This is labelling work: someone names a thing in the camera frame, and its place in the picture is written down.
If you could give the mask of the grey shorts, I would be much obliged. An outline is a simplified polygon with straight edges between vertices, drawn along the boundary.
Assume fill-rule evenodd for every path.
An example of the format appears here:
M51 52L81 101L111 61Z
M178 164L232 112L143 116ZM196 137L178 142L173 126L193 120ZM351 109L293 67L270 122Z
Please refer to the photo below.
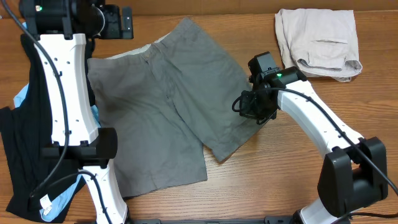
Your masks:
M190 19L142 48L90 58L88 79L100 125L118 134L123 197L206 180L204 147L223 161L260 128L232 110L247 75Z

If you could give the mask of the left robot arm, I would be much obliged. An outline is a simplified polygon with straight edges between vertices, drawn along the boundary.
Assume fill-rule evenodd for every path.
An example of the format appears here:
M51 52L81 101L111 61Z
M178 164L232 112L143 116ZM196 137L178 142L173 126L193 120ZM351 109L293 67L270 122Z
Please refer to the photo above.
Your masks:
M45 74L52 114L46 159L77 163L90 190L97 223L129 223L126 202L114 172L118 137L114 128L95 124L85 69L87 40L132 39L132 9L104 1L21 1Z

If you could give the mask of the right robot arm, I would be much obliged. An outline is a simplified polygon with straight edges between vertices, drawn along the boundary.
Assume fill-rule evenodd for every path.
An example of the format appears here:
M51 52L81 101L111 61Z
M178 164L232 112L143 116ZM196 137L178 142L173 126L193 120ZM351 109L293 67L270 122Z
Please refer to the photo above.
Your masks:
M233 111L258 125L286 112L323 158L318 199L297 210L291 223L349 223L357 210L387 197L386 148L377 137L366 139L342 122L298 68L250 71L252 90L241 93Z

